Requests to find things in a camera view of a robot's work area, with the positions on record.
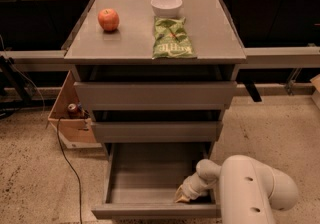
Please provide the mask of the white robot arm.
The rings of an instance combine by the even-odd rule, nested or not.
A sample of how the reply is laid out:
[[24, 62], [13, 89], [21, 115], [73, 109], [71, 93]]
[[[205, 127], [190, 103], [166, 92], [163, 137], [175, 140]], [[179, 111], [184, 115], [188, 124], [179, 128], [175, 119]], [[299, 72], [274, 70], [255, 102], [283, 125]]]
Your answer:
[[175, 193], [176, 203], [189, 203], [219, 185], [223, 224], [276, 224], [273, 210], [292, 209], [299, 198], [294, 180], [251, 157], [234, 155], [221, 166], [200, 160]]

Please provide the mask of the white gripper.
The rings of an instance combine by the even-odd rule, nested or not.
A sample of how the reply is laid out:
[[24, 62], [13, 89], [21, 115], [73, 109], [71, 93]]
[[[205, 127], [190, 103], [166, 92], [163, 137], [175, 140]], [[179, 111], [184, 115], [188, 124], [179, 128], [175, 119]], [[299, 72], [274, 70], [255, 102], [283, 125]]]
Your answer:
[[215, 185], [215, 177], [205, 178], [198, 173], [188, 176], [177, 189], [174, 196], [175, 203], [189, 203], [199, 197], [205, 197]]

